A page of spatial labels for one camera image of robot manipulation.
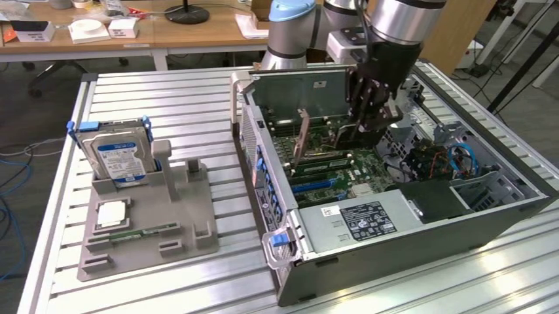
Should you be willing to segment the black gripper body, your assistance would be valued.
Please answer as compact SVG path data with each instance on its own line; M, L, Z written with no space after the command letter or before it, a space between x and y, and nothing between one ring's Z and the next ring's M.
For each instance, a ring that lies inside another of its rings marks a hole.
M357 79L378 82L396 95L424 50L424 44L374 41L366 45L366 57L358 63Z

